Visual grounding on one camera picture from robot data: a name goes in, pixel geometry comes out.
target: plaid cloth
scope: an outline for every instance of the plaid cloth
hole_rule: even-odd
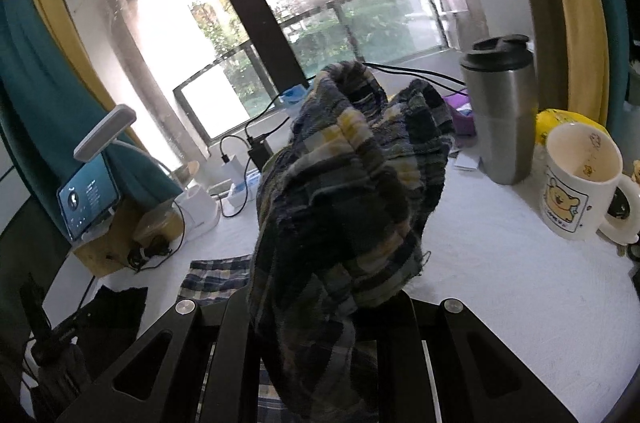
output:
[[[178,301],[191,299],[200,306],[206,306],[213,302],[228,299],[237,290],[249,282],[250,255],[219,260],[193,260],[191,269],[182,281]],[[196,411],[195,422],[200,420],[200,410],[204,390],[209,377],[209,367],[213,359],[213,345],[207,363],[207,372],[204,376],[200,400]],[[299,418],[291,414],[283,405],[276,390],[269,379],[269,374],[260,363],[260,384],[258,386],[258,423],[298,423]]]
[[[351,316],[420,272],[452,143],[427,82],[388,103],[365,66],[340,63],[316,76],[263,169],[249,313],[278,394],[304,421],[377,421],[376,352],[355,343]]]

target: stainless steel tumbler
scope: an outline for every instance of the stainless steel tumbler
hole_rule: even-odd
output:
[[[528,41],[526,35],[483,40],[460,60],[484,171],[501,185],[531,171],[538,84]]]

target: yellow curtain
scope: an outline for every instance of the yellow curtain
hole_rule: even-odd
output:
[[[562,0],[566,25],[570,111],[605,125],[609,49],[601,0]]]
[[[33,2],[42,21],[78,78],[105,110],[111,111],[115,107],[113,98],[95,73],[64,0],[33,0]],[[139,147],[144,148],[131,128],[127,129],[127,134]]]

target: smartphone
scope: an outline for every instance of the smartphone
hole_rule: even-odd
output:
[[[72,241],[120,200],[120,192],[102,153],[82,165],[58,190],[58,204]]]

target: white lamp head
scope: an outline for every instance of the white lamp head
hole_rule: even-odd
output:
[[[84,163],[91,161],[135,120],[136,111],[124,104],[118,104],[78,144],[74,149],[74,158]]]

